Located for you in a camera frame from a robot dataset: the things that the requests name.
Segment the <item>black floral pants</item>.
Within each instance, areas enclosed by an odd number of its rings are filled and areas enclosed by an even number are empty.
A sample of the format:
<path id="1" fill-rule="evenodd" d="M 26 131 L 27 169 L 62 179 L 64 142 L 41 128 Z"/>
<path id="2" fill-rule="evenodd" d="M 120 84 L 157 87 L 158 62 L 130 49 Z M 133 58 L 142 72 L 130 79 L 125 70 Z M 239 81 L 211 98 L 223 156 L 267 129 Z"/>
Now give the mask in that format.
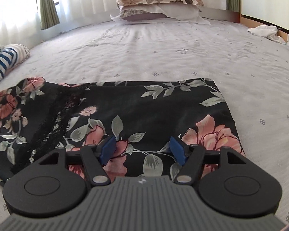
<path id="1" fill-rule="evenodd" d="M 0 91 L 0 184 L 53 149 L 79 151 L 110 136 L 116 150 L 104 170 L 111 179 L 176 176 L 171 137 L 244 152 L 210 79 L 53 84 L 33 77 Z"/>

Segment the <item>white patterned bed sheet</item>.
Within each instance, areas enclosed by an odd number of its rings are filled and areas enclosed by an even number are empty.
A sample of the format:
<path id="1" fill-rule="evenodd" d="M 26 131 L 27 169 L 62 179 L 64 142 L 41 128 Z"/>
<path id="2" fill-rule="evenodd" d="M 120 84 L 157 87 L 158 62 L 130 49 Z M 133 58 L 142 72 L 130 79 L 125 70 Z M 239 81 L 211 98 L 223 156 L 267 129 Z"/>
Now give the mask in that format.
<path id="1" fill-rule="evenodd" d="M 212 80 L 235 122 L 243 153 L 282 186 L 276 212 L 289 224 L 289 47 L 237 23 L 163 20 L 103 23 L 63 33 L 30 51 L 0 82 L 53 84 Z"/>

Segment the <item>blue white striped garment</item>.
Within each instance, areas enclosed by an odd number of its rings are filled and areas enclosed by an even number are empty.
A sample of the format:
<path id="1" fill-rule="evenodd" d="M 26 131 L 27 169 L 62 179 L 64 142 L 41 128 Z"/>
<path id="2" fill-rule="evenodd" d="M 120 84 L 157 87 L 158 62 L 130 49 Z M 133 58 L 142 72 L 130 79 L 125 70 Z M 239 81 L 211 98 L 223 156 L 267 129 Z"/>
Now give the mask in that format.
<path id="1" fill-rule="evenodd" d="M 9 44 L 0 53 L 0 81 L 17 65 L 30 57 L 30 51 L 23 44 Z"/>

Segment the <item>white crumpled cloth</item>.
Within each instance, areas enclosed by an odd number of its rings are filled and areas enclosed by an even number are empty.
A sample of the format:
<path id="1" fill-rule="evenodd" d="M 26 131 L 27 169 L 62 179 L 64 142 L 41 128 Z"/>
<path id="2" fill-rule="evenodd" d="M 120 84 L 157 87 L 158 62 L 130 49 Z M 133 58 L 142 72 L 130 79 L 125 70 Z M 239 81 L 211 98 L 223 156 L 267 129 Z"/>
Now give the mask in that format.
<path id="1" fill-rule="evenodd" d="M 260 25 L 255 28 L 247 29 L 247 32 L 259 37 L 269 39 L 276 43 L 286 44 L 285 40 L 278 35 L 278 29 L 276 26 Z"/>

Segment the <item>left olive green curtain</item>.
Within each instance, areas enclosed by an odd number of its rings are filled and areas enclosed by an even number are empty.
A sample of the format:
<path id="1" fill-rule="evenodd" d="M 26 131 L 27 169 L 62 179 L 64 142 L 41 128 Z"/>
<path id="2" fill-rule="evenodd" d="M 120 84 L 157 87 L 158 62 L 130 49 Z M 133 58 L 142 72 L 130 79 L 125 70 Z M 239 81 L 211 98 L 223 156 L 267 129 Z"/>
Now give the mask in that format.
<path id="1" fill-rule="evenodd" d="M 46 30 L 60 23 L 54 0 L 39 0 L 40 29 Z"/>

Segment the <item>white lower pillow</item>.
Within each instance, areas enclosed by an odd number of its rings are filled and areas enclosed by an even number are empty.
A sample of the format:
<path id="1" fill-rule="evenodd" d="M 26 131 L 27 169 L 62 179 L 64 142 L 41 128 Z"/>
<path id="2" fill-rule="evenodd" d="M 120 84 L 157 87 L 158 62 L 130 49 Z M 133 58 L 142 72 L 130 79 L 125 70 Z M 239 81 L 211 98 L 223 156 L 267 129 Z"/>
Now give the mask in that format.
<path id="1" fill-rule="evenodd" d="M 183 3 L 123 6 L 117 16 L 110 15 L 110 18 L 120 23 L 170 18 L 197 24 L 210 24 L 200 16 L 196 5 Z"/>

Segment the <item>wooden bed frame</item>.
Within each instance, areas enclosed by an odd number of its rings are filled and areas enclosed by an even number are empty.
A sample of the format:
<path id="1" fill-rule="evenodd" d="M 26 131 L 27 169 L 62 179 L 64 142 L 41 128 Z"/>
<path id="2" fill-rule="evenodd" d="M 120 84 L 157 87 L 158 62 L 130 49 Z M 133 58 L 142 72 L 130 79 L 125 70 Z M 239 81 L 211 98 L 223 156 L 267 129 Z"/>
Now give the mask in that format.
<path id="1" fill-rule="evenodd" d="M 277 35 L 281 36 L 285 41 L 287 41 L 288 36 L 289 36 L 289 30 L 278 26 L 276 24 L 273 23 L 269 23 L 267 21 L 261 20 L 261 19 L 257 19 L 257 18 L 253 18 L 250 16 L 246 16 L 246 15 L 240 15 L 240 24 L 243 24 L 245 26 L 247 26 L 248 28 L 255 28 L 257 26 L 276 26 L 278 29 Z"/>

